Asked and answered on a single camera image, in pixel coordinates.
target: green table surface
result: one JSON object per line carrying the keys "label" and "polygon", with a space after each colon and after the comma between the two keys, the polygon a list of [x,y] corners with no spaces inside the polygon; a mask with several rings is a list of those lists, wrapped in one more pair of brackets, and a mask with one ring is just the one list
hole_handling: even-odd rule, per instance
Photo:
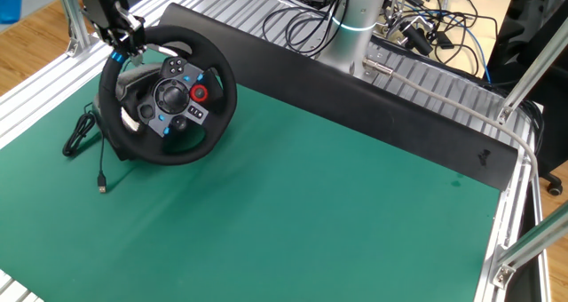
{"label": "green table surface", "polygon": [[239,87],[196,163],[61,148],[95,78],[0,150],[0,269],[45,301],[471,301],[499,191]]}

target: usb connector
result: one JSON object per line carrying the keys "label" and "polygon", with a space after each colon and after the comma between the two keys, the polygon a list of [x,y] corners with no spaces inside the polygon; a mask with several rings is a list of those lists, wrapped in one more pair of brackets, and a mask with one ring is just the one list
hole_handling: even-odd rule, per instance
{"label": "usb connector", "polygon": [[97,184],[99,185],[100,193],[107,192],[107,177],[105,177],[102,171],[99,173],[99,177],[97,178]]}

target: red button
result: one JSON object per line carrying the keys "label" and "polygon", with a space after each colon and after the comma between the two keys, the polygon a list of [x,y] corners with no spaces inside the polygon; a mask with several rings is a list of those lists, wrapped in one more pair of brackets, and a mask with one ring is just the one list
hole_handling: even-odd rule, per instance
{"label": "red button", "polygon": [[189,97],[195,102],[203,102],[207,99],[209,93],[207,92],[207,88],[202,84],[196,84],[193,88],[189,91]]}

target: gaming steering wheel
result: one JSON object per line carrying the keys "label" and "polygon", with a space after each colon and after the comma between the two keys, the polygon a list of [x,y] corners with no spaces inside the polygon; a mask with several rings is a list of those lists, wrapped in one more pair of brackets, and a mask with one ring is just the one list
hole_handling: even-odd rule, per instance
{"label": "gaming steering wheel", "polygon": [[[180,42],[191,48],[162,63],[159,81],[151,88],[129,88],[125,99],[116,95],[118,76],[125,52],[115,51],[106,61],[99,85],[100,117],[108,135],[137,158],[160,165],[190,163],[207,155],[221,139],[237,105],[237,86],[229,62],[221,51],[204,36],[176,26],[146,29],[146,44]],[[223,86],[224,105],[217,109],[203,106],[208,89],[202,83],[204,72],[215,69]],[[138,98],[138,92],[146,94]],[[129,131],[122,123],[122,108],[138,121],[141,130]],[[188,122],[199,124],[205,137],[185,151],[165,152],[163,142],[171,130],[183,130]]]}

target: black panel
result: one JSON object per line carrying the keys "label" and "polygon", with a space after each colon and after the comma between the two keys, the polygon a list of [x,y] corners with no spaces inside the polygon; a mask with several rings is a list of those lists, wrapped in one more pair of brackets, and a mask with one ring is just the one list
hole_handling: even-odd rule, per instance
{"label": "black panel", "polygon": [[504,190],[517,151],[351,75],[171,4],[161,24],[193,29],[229,60],[237,82]]}

